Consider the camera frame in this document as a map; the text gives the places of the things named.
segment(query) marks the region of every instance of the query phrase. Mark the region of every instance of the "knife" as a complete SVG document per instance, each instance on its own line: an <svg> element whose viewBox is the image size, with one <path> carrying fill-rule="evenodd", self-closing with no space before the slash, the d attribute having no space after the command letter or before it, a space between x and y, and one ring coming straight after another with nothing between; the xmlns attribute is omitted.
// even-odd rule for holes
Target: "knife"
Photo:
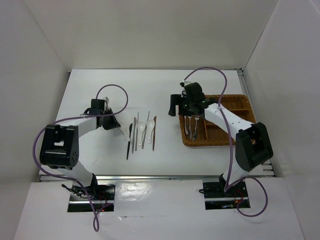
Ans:
<svg viewBox="0 0 320 240"><path fill-rule="evenodd" d="M131 123L130 126L129 126L129 138L131 138L131 131L132 131L132 123ZM128 148L127 148L127 150L126 150L126 159L127 159L127 160L128 160L128 157L129 157L130 143L131 143L131 140L128 141Z"/></svg>
<svg viewBox="0 0 320 240"><path fill-rule="evenodd" d="M155 150L155 142L156 142L156 126L157 126L157 116L153 118L154 121L154 129L153 129L153 143L152 143L152 151Z"/></svg>
<svg viewBox="0 0 320 240"><path fill-rule="evenodd" d="M137 119L134 117L133 119L133 136L132 136L132 153L134 153L135 149L135 132L136 132Z"/></svg>
<svg viewBox="0 0 320 240"><path fill-rule="evenodd" d="M146 123L148 122L149 120L149 115L150 115L150 111L148 113L148 118L146 119ZM147 128L148 128L148 125L145 126L145 130L144 130L144 136L143 136L143 141L142 141L142 149L144 149L144 146L145 146L145 140L146 140L146 135L147 135Z"/></svg>
<svg viewBox="0 0 320 240"><path fill-rule="evenodd" d="M135 151L137 151L137 146L138 146L138 129L136 129L136 133L135 133Z"/></svg>

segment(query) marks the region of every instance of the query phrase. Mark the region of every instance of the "silver fork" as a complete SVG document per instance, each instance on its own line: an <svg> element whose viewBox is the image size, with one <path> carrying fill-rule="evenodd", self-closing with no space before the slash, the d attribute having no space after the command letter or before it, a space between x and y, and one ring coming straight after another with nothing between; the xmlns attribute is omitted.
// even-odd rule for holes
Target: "silver fork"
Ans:
<svg viewBox="0 0 320 240"><path fill-rule="evenodd" d="M194 127L194 134L193 134L193 141L196 140L197 138L197 125L198 125L198 120L200 119L199 115L195 115L194 116L194 120L195 120L195 127Z"/></svg>
<svg viewBox="0 0 320 240"><path fill-rule="evenodd" d="M191 116L188 116L189 118L189 139L192 139L192 132L191 132Z"/></svg>
<svg viewBox="0 0 320 240"><path fill-rule="evenodd" d="M188 133L188 130L187 130L186 116L184 116L184 133L185 133L186 135L189 134L189 133Z"/></svg>

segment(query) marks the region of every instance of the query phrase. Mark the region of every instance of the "white plastic spoon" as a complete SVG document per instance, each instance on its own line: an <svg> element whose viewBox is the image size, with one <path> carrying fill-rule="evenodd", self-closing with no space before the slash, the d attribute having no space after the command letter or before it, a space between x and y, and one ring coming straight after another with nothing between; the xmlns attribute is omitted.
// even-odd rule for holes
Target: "white plastic spoon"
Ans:
<svg viewBox="0 0 320 240"><path fill-rule="evenodd" d="M144 121L138 122L137 129L138 129L138 140L139 140L139 146L142 146L142 137L143 137L143 132L145 131L146 124Z"/></svg>
<svg viewBox="0 0 320 240"><path fill-rule="evenodd" d="M120 130L125 135L125 138L128 142L130 142L130 136L129 136L129 126L126 126L123 122L120 122Z"/></svg>
<svg viewBox="0 0 320 240"><path fill-rule="evenodd" d="M146 125L147 125L147 134L148 134L148 144L151 144L151 135L152 135L152 131L154 130L155 128L155 121L153 119L150 119L146 122Z"/></svg>

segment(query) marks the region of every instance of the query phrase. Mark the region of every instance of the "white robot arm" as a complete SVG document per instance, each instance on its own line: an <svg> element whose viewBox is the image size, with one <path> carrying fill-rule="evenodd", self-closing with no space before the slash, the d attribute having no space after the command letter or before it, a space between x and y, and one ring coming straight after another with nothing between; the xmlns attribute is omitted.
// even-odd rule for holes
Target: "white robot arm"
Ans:
<svg viewBox="0 0 320 240"><path fill-rule="evenodd" d="M170 98L169 115L176 115L178 105L179 115L199 115L219 126L227 132L227 125L230 128L231 137L235 141L235 160L232 163L232 171L228 184L239 181L248 175L256 166L263 164L273 156L267 128L261 122L252 123L246 121L222 106L219 106L214 98L206 98L201 86L197 82L182 84L182 94L172 94ZM224 186L229 171L223 173L219 182Z"/></svg>
<svg viewBox="0 0 320 240"><path fill-rule="evenodd" d="M91 107L85 111L83 118L47 125L40 151L41 164L57 169L66 177L94 190L98 186L96 176L79 162L79 138L99 127L105 130L120 128L114 115L104 116L112 113L107 101L92 99Z"/></svg>

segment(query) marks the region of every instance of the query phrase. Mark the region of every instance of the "cutlery tray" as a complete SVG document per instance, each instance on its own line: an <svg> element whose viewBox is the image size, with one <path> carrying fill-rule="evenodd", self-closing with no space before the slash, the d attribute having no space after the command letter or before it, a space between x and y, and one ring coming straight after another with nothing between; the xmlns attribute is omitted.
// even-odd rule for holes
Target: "cutlery tray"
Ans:
<svg viewBox="0 0 320 240"><path fill-rule="evenodd" d="M215 98L217 101L220 95L206 95L206 98ZM223 95L221 104L228 109L230 112L239 116L240 118L247 120L252 123L256 123L256 119L245 95ZM179 115L180 129L182 135L182 142L188 147L202 147L202 146L226 146L229 145L228 134L223 131L220 127L212 122L209 122L200 117L196 127L196 140L190 140L189 136L185 134L185 121L187 129L189 130L189 118L186 120L183 116ZM195 116L191 118L191 131L194 133L196 126Z"/></svg>

